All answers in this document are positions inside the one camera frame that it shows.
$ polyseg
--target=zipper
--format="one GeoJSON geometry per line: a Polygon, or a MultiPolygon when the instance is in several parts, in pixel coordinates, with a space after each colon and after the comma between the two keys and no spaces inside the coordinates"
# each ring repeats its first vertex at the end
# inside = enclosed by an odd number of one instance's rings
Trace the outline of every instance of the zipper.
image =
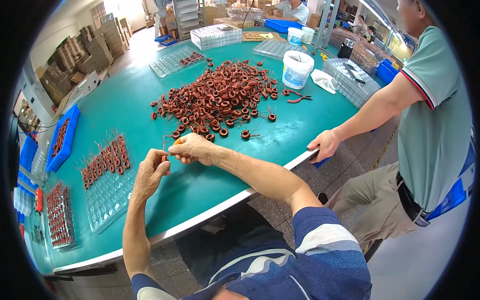
{"type": "Polygon", "coordinates": [[[310,300],[310,297],[308,297],[307,292],[303,289],[303,287],[300,285],[300,283],[292,275],[289,275],[289,277],[292,278],[292,280],[295,282],[297,287],[299,287],[300,291],[302,292],[302,294],[305,297],[305,300],[310,300]]]}

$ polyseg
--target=black belt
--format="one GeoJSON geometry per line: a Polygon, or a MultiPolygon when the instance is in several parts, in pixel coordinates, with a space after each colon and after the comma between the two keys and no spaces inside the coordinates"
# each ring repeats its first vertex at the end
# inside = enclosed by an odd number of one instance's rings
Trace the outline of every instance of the black belt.
{"type": "Polygon", "coordinates": [[[415,221],[415,224],[418,226],[427,227],[430,224],[430,222],[427,221],[427,217],[430,213],[424,212],[420,205],[414,201],[413,195],[403,182],[400,172],[397,172],[396,174],[396,183],[398,185],[398,196],[400,197],[400,202],[402,203],[403,209],[405,209],[408,217],[412,221],[415,221]]]}

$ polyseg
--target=hand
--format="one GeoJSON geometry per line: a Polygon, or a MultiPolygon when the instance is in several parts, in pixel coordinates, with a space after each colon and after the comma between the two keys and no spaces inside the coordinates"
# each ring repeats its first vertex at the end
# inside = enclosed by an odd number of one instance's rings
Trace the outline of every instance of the hand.
{"type": "Polygon", "coordinates": [[[179,139],[181,144],[171,146],[168,148],[168,151],[170,155],[175,155],[175,158],[181,163],[189,164],[198,160],[206,166],[214,164],[212,162],[213,154],[220,148],[219,146],[207,141],[196,133],[189,133],[181,136],[179,139]]]}
{"type": "Polygon", "coordinates": [[[318,155],[315,158],[312,158],[309,163],[317,163],[332,156],[339,144],[340,139],[335,132],[333,130],[325,130],[307,145],[309,151],[320,149],[318,155]]]}
{"type": "Polygon", "coordinates": [[[148,151],[145,160],[138,167],[131,199],[147,201],[157,190],[162,176],[172,174],[170,172],[171,163],[168,160],[161,162],[162,156],[168,156],[168,153],[158,149],[148,151]]]}

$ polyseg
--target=white plastic bucket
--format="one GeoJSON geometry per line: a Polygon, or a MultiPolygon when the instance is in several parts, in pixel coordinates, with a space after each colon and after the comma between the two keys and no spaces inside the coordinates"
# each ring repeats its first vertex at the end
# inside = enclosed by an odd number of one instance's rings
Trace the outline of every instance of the white plastic bucket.
{"type": "Polygon", "coordinates": [[[314,61],[310,55],[299,51],[287,51],[283,56],[282,82],[293,89],[302,89],[313,70],[314,61]]]}
{"type": "Polygon", "coordinates": [[[287,41],[293,45],[300,45],[304,32],[298,28],[288,28],[287,41]]]}
{"type": "Polygon", "coordinates": [[[303,37],[301,38],[301,42],[303,44],[310,45],[313,41],[313,34],[315,33],[315,30],[305,26],[302,27],[301,30],[303,31],[303,37]]]}

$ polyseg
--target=khaki pants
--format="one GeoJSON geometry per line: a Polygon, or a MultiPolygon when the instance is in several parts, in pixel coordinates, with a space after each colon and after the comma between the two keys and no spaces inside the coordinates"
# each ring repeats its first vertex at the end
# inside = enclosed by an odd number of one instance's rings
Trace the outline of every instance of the khaki pants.
{"type": "Polygon", "coordinates": [[[370,241],[395,238],[417,228],[400,202],[397,172],[398,162],[351,178],[325,205],[337,216],[357,205],[369,205],[348,227],[362,248],[370,241]]]}

